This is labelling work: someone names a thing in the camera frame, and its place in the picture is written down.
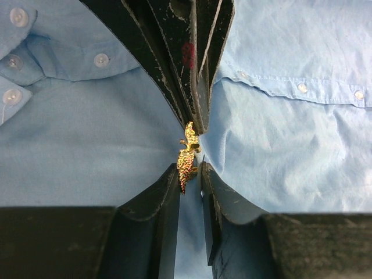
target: blue shirt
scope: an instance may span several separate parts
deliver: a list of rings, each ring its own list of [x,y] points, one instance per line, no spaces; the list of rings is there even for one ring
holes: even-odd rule
[[[201,145],[271,212],[372,211],[372,2],[235,0]],[[0,2],[0,206],[121,205],[183,131],[78,0]],[[199,189],[181,199],[176,278],[211,278]]]

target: light blue denim shirt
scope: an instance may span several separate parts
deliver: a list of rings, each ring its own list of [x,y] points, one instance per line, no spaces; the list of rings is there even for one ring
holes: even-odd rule
[[[372,2],[235,0],[203,155],[271,212],[372,211]],[[78,0],[0,1],[0,206],[121,205],[183,131]],[[211,278],[195,183],[176,278]]]

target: red paint spot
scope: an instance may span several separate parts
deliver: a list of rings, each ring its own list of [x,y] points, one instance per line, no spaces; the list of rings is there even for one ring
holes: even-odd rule
[[[182,64],[189,69],[194,68],[195,47],[194,44],[186,42],[182,48]]]

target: gold nugget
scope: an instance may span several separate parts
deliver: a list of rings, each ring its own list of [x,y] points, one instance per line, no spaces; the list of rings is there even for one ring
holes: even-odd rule
[[[194,167],[195,153],[201,151],[199,145],[198,136],[192,129],[192,122],[187,123],[185,129],[186,141],[181,139],[180,144],[184,144],[186,148],[180,149],[177,159],[177,170],[178,170],[178,180],[181,185],[181,193],[185,194],[186,183],[192,180],[194,175],[198,172],[198,168]]]

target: worn black metal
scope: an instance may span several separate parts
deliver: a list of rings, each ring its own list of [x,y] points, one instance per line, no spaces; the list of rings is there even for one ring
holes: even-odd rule
[[[233,0],[81,0],[147,71],[181,125],[208,130]]]
[[[0,208],[0,278],[173,279],[176,164],[117,208]]]
[[[201,165],[213,278],[369,278],[372,215],[268,214]]]

